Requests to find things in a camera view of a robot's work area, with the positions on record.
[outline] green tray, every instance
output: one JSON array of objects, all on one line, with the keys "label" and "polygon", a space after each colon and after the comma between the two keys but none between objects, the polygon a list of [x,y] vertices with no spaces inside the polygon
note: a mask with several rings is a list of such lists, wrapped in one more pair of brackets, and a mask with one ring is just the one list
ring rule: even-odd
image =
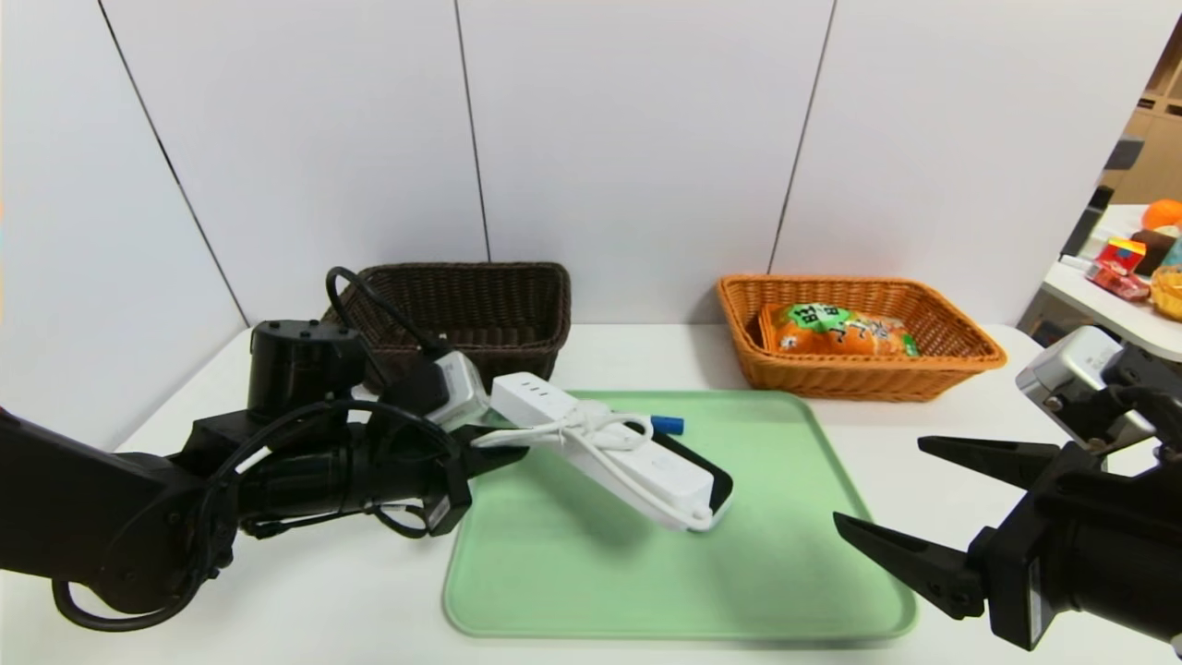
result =
[{"label": "green tray", "polygon": [[875,640],[911,592],[846,545],[869,519],[807,406],[785,393],[578,393],[686,419],[678,439],[735,481],[707,534],[673,533],[550,451],[476,482],[443,606],[475,637]]}]

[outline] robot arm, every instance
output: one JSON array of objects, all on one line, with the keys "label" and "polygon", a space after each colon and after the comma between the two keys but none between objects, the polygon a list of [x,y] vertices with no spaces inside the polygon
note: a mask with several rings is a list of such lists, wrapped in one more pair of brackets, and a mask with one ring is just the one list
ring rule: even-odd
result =
[{"label": "robot arm", "polygon": [[[1073,442],[947,437],[920,450],[1026,490],[967,552],[834,514],[850,545],[954,619],[989,604],[994,634],[1033,650],[1059,612],[1089,612],[1182,656],[1182,380],[1095,327],[1046,350],[1019,386]],[[1108,474],[1104,458],[1156,433],[1158,465]]]},{"label": "robot arm", "polygon": [[[169,457],[105,454],[0,411],[0,569],[53,580],[56,605],[74,624],[145,628],[230,565],[239,529],[264,539],[374,515],[407,537],[447,534],[472,504],[468,480],[528,451],[468,445],[491,430],[465,424],[474,411],[463,403],[483,395],[475,369],[446,378],[440,366],[467,364],[459,353],[424,356],[368,402],[351,395],[369,357],[352,328],[264,321],[251,350],[247,409],[194,423]],[[475,385],[465,392],[457,380]],[[351,411],[372,416],[349,423]],[[408,500],[397,508],[421,528],[385,511]],[[71,583],[134,617],[82,611]]]}]

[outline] orange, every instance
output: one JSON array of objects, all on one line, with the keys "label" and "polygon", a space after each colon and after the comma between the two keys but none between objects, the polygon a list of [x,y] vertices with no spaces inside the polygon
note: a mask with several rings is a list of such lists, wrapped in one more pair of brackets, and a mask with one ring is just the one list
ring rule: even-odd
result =
[{"label": "orange", "polygon": [[1141,216],[1141,226],[1150,230],[1161,226],[1182,223],[1182,202],[1173,198],[1154,201]]}]

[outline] orange snack bag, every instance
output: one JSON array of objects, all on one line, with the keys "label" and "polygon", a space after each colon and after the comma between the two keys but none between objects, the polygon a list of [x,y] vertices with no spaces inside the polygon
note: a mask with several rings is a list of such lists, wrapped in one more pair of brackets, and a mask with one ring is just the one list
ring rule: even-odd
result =
[{"label": "orange snack bag", "polygon": [[824,302],[765,305],[759,327],[773,354],[920,356],[901,320]]}]

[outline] tabletop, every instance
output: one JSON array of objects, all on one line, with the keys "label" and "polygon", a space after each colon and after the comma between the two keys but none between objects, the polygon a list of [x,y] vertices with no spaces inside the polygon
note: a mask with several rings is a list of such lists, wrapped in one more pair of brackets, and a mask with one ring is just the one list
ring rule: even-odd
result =
[{"label": "tabletop", "polygon": [[1043,279],[1043,288],[1089,313],[1129,344],[1157,358],[1182,361],[1182,322],[1154,311],[1149,302],[1130,302],[1092,283],[1083,270],[1056,262]]},{"label": "tabletop", "polygon": [[[1020,490],[924,456],[915,444],[920,436],[1065,441],[1014,389],[1014,377],[1038,353],[1037,345],[1012,327],[987,331],[1009,354],[1009,365],[933,403],[810,400],[878,522],[965,548],[981,527],[996,526],[1021,496]],[[194,419],[243,409],[248,367],[247,331],[121,450],[175,452]],[[717,325],[576,325],[552,382],[570,390],[746,387],[728,331]],[[1110,459],[1110,469],[1119,474],[1151,464],[1148,446]],[[297,529],[272,541],[242,536],[233,566],[202,587],[188,609],[155,628],[125,634],[74,627],[56,613],[48,582],[6,573],[0,578],[0,653],[8,665],[1176,661],[1164,644],[1074,613],[1060,615],[1038,650],[1027,654],[994,638],[987,620],[953,621],[922,601],[920,621],[905,637],[846,647],[475,639],[455,631],[443,615],[441,592],[454,543],[454,536],[407,541],[362,519]],[[85,600],[83,593],[77,595]]]}]

